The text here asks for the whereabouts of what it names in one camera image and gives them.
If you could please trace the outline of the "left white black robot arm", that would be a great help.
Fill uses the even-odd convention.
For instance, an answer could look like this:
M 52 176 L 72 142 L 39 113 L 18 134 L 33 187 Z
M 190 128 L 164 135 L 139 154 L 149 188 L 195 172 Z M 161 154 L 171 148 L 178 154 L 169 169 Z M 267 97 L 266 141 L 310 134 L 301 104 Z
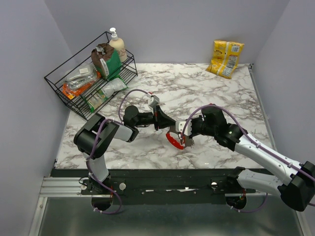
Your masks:
M 159 105 L 152 112 L 141 113 L 134 105 L 125 109 L 123 122 L 105 118 L 97 113 L 75 134 L 73 142 L 86 158 L 89 176 L 94 180 L 92 188 L 98 194 L 109 189 L 106 180 L 109 171 L 106 167 L 104 154 L 111 141 L 118 139 L 132 142 L 137 137 L 140 126 L 153 125 L 155 130 L 175 126 L 176 121 L 166 115 Z

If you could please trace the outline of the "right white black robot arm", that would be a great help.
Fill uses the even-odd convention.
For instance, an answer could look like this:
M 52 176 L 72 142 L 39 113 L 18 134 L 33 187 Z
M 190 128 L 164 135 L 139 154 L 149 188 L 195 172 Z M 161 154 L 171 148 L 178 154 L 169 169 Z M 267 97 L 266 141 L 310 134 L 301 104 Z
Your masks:
M 191 137 L 212 136 L 220 146 L 242 154 L 269 171 L 269 174 L 241 169 L 226 181 L 227 189 L 233 193 L 241 189 L 254 189 L 281 198 L 291 209 L 304 211 L 315 195 L 315 166 L 304 164 L 284 156 L 261 143 L 248 133 L 236 120 L 227 123 L 225 115 L 231 113 L 215 104 L 199 108 L 202 116 L 186 120 L 184 130 Z

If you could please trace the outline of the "metal red key organizer plate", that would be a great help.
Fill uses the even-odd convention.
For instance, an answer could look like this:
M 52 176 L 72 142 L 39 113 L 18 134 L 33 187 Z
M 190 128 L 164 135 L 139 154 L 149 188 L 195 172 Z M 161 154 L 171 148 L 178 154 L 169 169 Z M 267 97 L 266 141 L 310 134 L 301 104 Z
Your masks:
M 176 131 L 175 126 L 171 126 L 166 133 L 166 138 L 168 142 L 179 150 L 184 150 L 185 148 L 191 148 L 194 145 L 194 140 L 189 136 L 184 135 Z

